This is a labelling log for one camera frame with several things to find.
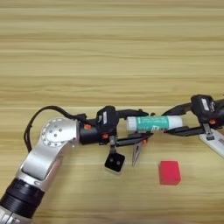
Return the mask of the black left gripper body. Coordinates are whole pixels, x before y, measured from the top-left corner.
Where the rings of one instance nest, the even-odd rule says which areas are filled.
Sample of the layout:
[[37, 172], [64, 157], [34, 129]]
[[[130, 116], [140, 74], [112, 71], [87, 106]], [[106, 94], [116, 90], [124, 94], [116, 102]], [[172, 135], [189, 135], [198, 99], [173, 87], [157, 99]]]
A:
[[80, 143], [106, 145], [110, 136], [116, 136], [117, 130], [105, 130], [95, 119], [80, 123]]

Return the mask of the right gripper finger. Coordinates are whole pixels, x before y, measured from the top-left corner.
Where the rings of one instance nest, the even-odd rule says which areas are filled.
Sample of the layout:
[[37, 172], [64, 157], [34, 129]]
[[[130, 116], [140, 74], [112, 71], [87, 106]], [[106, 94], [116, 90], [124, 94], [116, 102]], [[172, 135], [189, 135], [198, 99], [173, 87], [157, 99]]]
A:
[[190, 102], [177, 105], [164, 112], [164, 116], [182, 116], [191, 110], [192, 104]]
[[189, 136], [197, 136], [200, 134], [204, 134], [205, 131], [202, 126], [193, 127], [193, 128], [189, 128], [188, 126], [183, 126], [179, 128], [169, 129], [165, 133], [173, 135], [173, 136], [189, 137]]

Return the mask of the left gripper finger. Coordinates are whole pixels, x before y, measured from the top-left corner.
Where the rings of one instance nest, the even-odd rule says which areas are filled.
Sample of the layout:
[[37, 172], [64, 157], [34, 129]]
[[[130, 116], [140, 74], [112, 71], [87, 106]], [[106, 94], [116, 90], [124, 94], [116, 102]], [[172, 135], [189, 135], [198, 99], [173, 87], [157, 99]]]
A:
[[147, 112], [134, 109], [123, 109], [123, 110], [117, 110], [116, 113], [120, 118], [127, 118], [129, 116], [148, 116], [149, 114]]
[[143, 140], [148, 140], [152, 136], [151, 132], [134, 133], [128, 135], [126, 138], [118, 138], [115, 142], [116, 147], [123, 147], [128, 145], [139, 144]]

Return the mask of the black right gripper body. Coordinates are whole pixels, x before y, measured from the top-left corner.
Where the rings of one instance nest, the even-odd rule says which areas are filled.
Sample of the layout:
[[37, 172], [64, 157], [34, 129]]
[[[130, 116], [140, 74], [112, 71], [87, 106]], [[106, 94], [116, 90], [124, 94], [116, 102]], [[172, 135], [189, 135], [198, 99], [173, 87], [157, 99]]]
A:
[[214, 140], [213, 130], [224, 127], [224, 99], [209, 102], [210, 111], [206, 115], [206, 122], [203, 124], [208, 141]]

